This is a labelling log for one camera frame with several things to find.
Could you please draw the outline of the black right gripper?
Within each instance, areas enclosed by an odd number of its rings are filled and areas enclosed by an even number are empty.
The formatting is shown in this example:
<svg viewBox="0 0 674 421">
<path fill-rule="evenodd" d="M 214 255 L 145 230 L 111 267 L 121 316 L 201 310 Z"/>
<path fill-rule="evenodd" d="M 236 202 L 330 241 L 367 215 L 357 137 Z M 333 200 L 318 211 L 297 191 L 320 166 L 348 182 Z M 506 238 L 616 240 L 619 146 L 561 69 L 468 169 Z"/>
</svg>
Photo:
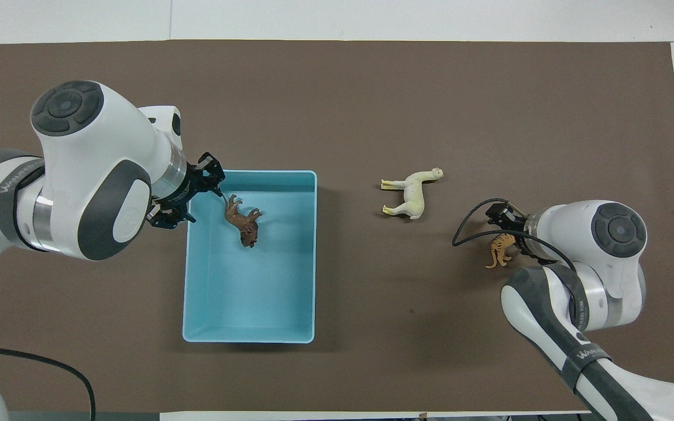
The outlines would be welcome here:
<svg viewBox="0 0 674 421">
<path fill-rule="evenodd" d="M 530 258 L 539 258 L 538 238 L 533 237 L 530 229 L 532 215 L 522 215 L 510 203 L 493 203 L 485 211 L 487 224 L 500 227 L 502 230 L 516 230 L 526 235 L 514 235 L 514 244 L 521 254 Z"/>
</svg>

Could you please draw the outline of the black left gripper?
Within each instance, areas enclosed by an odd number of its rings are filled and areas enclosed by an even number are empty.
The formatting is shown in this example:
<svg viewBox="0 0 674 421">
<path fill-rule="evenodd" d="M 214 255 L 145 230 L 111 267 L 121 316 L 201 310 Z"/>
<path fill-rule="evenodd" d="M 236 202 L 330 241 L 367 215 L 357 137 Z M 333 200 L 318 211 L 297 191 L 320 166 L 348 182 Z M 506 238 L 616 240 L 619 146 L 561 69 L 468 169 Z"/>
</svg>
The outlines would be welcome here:
<svg viewBox="0 0 674 421">
<path fill-rule="evenodd" d="M 161 229 L 176 229 L 180 223 L 195 223 L 196 218 L 189 213 L 188 203 L 199 192 L 213 192 L 223 196 L 220 184 L 225 180 L 225 172 L 219 160 L 210 152 L 205 152 L 198 160 L 198 169 L 187 166 L 180 185 L 169 195 L 159 199 L 148 212 L 148 223 Z"/>
</svg>

